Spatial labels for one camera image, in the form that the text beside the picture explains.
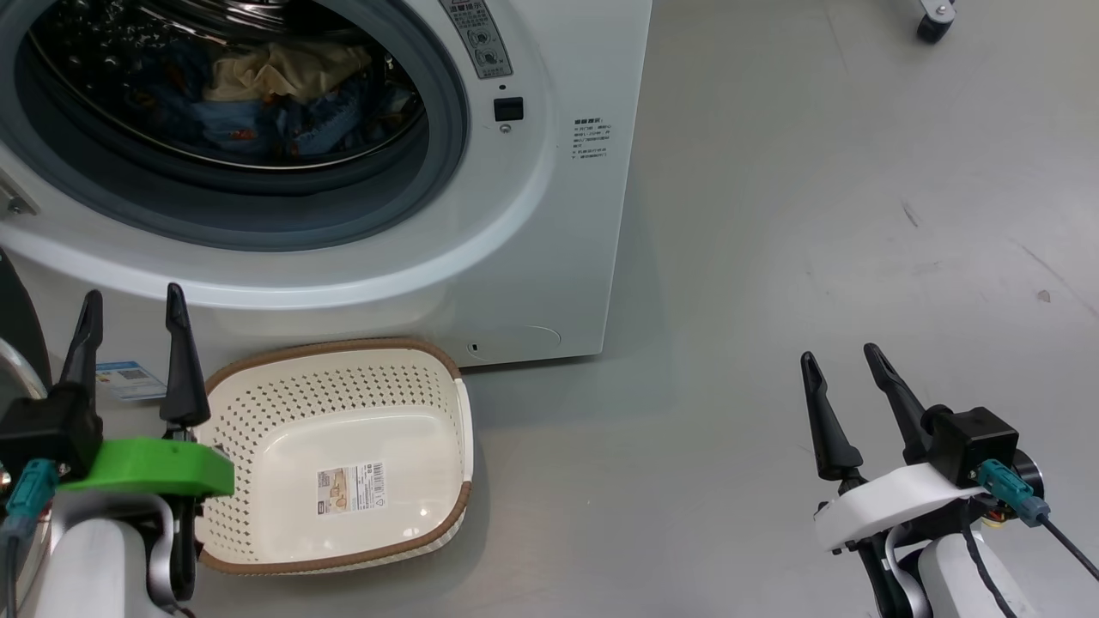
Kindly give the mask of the grey instruction sticker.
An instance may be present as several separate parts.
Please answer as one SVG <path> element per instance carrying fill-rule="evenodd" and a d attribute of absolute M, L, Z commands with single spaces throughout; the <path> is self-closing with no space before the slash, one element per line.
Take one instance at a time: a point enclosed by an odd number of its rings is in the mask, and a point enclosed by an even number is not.
<path fill-rule="evenodd" d="M 513 75 L 509 51 L 486 0 L 437 0 L 437 3 L 447 12 L 479 79 Z"/>

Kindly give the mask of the washing machine door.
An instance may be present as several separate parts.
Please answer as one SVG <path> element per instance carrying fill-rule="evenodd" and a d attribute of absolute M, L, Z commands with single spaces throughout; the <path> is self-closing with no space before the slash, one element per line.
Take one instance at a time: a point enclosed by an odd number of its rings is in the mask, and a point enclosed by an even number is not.
<path fill-rule="evenodd" d="M 0 415 L 19 398 L 44 395 L 49 355 L 30 294 L 0 249 Z"/>

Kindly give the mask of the black text warning label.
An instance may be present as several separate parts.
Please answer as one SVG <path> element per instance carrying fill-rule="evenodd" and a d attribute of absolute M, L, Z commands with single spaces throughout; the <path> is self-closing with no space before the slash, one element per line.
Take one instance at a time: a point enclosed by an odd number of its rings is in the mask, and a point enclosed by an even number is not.
<path fill-rule="evenodd" d="M 571 161 L 606 158 L 612 134 L 613 125 L 603 118 L 577 118 L 571 133 Z"/>

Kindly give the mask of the stainless steel washing machine drum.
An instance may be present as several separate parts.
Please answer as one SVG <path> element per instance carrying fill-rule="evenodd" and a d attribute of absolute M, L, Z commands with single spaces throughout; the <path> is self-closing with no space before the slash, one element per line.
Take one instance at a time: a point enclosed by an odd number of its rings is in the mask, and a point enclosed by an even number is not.
<path fill-rule="evenodd" d="M 149 134 L 141 114 L 127 104 L 126 95 L 145 56 L 176 40 L 227 52 L 242 52 L 267 43 L 329 42 L 364 45 L 374 59 L 396 67 L 409 78 L 393 55 L 357 27 L 317 0 L 56 0 L 27 31 L 27 42 L 63 85 L 87 109 L 127 136 L 193 161 L 247 172 L 302 172 L 337 166 L 376 154 L 406 137 L 424 114 L 420 97 L 417 117 L 395 137 L 359 154 L 319 163 L 291 165 L 243 164 L 209 157 L 173 146 Z"/>

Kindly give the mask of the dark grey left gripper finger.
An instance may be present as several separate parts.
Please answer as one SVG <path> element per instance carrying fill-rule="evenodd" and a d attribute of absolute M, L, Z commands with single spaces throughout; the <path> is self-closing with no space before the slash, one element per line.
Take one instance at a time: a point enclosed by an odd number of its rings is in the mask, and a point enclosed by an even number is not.
<path fill-rule="evenodd" d="M 97 395 L 97 352 L 103 339 L 103 314 L 102 294 L 86 293 L 58 380 L 59 386 L 71 390 L 79 387 L 89 404 L 95 404 Z"/>
<path fill-rule="evenodd" d="M 167 286 L 166 329 L 170 334 L 170 358 L 160 419 L 169 427 L 199 427 L 211 412 L 187 300 L 178 284 Z"/>

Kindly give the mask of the basket product label sticker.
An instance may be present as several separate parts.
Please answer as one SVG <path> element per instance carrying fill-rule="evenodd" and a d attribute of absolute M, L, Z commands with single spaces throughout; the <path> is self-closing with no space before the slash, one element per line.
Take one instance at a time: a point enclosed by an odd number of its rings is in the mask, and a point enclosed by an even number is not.
<path fill-rule="evenodd" d="M 321 516 L 387 508 L 387 470 L 382 462 L 320 470 L 315 476 L 317 509 Z"/>

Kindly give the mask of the white washing machine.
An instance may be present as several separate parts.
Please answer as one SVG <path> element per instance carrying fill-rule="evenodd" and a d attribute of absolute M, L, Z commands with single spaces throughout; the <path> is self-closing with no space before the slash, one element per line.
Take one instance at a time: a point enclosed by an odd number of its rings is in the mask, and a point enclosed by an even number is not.
<path fill-rule="evenodd" d="M 137 361 L 167 385 L 167 286 L 184 289 L 207 374 L 267 349 L 412 336 L 460 367 L 593 355 L 608 306 L 654 0 L 486 0 L 513 75 L 482 81 L 437 0 L 409 0 L 452 53 L 468 100 L 458 172 L 428 208 L 354 243 L 231 251 L 145 234 L 89 243 L 0 218 L 52 382 L 85 293 L 106 298 L 97 364 Z M 525 98 L 525 118 L 492 101 Z M 606 158 L 571 161 L 577 118 L 613 125 Z"/>

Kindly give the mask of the cream perforated laundry basket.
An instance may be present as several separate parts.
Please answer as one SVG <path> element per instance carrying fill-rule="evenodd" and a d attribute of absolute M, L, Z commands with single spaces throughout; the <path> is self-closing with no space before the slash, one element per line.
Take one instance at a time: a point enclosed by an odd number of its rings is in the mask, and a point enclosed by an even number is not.
<path fill-rule="evenodd" d="M 387 566 L 448 544 L 471 499 L 470 396 L 457 364 L 411 339 L 279 349 L 207 384 L 196 435 L 235 466 L 197 520 L 200 562 L 237 576 Z M 317 514 L 317 473 L 382 462 L 387 508 Z"/>

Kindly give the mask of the light blue printed garment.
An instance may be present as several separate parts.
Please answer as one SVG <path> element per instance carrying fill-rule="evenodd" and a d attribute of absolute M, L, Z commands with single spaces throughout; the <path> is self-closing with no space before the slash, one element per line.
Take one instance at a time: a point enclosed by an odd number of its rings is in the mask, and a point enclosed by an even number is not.
<path fill-rule="evenodd" d="M 278 166 L 357 155 L 395 137 L 419 112 L 417 87 L 373 56 L 368 70 L 307 102 L 279 95 L 204 100 L 213 62 L 252 48 L 225 51 L 176 40 L 143 58 L 127 104 L 149 134 L 173 146 L 232 163 Z"/>

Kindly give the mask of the blue energy label sticker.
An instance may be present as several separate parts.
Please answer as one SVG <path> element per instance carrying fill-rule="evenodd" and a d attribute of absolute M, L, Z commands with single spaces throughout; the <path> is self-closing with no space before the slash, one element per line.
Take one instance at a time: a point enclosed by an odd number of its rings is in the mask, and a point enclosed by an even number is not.
<path fill-rule="evenodd" d="M 145 402 L 167 394 L 167 386 L 137 361 L 98 363 L 95 379 L 121 402 Z"/>

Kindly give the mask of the grey metal bracket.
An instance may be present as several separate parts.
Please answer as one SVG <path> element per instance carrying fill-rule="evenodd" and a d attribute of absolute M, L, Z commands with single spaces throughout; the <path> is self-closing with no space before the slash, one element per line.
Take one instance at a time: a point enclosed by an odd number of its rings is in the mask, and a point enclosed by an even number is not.
<path fill-rule="evenodd" d="M 0 218 L 8 216 L 38 216 L 40 207 L 0 167 Z"/>

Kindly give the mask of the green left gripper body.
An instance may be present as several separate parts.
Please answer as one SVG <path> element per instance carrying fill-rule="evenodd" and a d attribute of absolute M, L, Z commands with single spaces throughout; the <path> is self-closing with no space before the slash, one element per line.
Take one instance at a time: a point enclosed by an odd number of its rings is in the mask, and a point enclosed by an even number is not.
<path fill-rule="evenodd" d="M 234 464 L 213 446 L 176 439 L 108 439 L 82 481 L 62 481 L 58 490 L 121 494 L 231 496 Z"/>

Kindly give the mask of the black caster wheel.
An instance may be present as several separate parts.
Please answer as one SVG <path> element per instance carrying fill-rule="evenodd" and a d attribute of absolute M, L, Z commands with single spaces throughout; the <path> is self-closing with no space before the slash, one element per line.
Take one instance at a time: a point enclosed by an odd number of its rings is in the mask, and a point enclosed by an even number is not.
<path fill-rule="evenodd" d="M 930 45 L 937 44 L 956 19 L 956 0 L 918 0 L 918 3 L 923 16 L 917 27 L 917 38 Z"/>

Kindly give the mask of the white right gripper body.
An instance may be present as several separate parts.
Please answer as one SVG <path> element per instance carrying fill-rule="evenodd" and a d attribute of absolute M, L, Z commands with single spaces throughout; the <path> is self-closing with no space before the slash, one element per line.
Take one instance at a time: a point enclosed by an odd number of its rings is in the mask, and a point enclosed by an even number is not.
<path fill-rule="evenodd" d="M 825 503 L 813 516 L 815 538 L 836 550 L 983 493 L 981 485 L 959 488 L 930 463 L 900 467 Z"/>

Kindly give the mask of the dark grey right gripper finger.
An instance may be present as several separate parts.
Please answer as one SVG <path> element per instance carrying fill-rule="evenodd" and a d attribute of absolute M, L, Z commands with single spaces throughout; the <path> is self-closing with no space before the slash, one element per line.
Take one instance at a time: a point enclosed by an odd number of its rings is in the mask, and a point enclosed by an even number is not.
<path fill-rule="evenodd" d="M 812 352 L 800 358 L 804 401 L 810 422 L 817 474 L 821 481 L 848 482 L 859 477 L 863 457 L 844 434 L 828 399 L 828 379 Z"/>
<path fill-rule="evenodd" d="M 904 462 L 925 462 L 932 438 L 926 434 L 926 430 L 921 424 L 924 413 L 923 404 L 919 402 L 914 391 L 910 390 L 902 376 L 893 368 L 890 360 L 882 354 L 881 347 L 875 343 L 867 343 L 863 351 L 876 387 L 890 400 L 896 426 L 903 439 L 902 456 Z"/>

